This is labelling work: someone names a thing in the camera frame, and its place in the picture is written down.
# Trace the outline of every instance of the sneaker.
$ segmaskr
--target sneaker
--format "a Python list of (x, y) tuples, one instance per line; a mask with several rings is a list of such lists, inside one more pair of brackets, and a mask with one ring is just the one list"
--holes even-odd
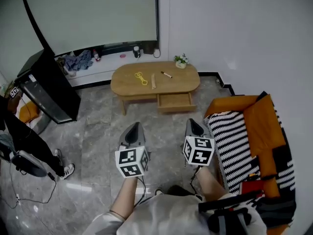
[(59, 165), (63, 167), (61, 150), (60, 149), (55, 149), (54, 150), (54, 156), (57, 157), (60, 160)]
[(64, 176), (60, 177), (60, 179), (64, 180), (69, 175), (73, 174), (74, 170), (75, 170), (75, 165), (74, 164), (69, 164), (68, 166), (64, 167)]
[(161, 189), (158, 188), (155, 190), (155, 196), (161, 195), (161, 194), (164, 194)]

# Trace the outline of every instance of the crumpled cloth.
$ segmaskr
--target crumpled cloth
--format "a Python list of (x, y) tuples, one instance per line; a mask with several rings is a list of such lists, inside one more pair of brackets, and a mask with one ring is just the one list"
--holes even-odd
[(64, 58), (64, 66), (68, 71), (87, 70), (93, 64), (91, 61), (91, 51), (86, 49), (77, 57), (66, 55), (62, 58)]

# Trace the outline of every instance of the white wall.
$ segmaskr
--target white wall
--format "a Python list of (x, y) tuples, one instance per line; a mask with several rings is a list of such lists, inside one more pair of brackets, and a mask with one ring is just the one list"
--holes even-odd
[(42, 50), (22, 0), (0, 0), (0, 71), (14, 80), (28, 58)]
[(295, 162), (288, 233), (303, 234), (313, 221), (313, 0), (170, 0), (169, 29), (170, 59), (185, 52), (237, 94), (272, 95)]

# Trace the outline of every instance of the black pants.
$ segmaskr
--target black pants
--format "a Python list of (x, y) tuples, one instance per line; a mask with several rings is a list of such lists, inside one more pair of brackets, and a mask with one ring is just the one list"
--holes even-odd
[(13, 114), (7, 113), (5, 123), (14, 142), (16, 151), (23, 150), (37, 159), (47, 163), (58, 176), (64, 176), (64, 168), (60, 161), (53, 156), (49, 146), (33, 130)]

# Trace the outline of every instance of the striped cushion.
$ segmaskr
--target striped cushion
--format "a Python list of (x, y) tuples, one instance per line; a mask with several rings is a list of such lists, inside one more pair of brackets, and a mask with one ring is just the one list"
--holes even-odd
[(213, 132), (229, 191), (239, 194), (240, 182), (251, 173), (260, 172), (251, 157), (244, 115), (241, 112), (223, 112), (207, 118)]

